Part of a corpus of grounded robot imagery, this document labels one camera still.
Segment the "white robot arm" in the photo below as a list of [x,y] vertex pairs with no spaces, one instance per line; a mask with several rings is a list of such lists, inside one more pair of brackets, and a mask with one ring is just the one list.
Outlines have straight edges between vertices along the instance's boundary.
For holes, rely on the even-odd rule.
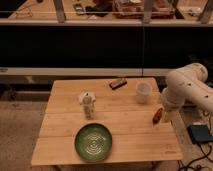
[[205,84],[207,78],[208,71],[200,63],[171,70],[165,77],[166,87],[161,93],[163,120],[169,122],[186,100],[213,114],[213,88]]

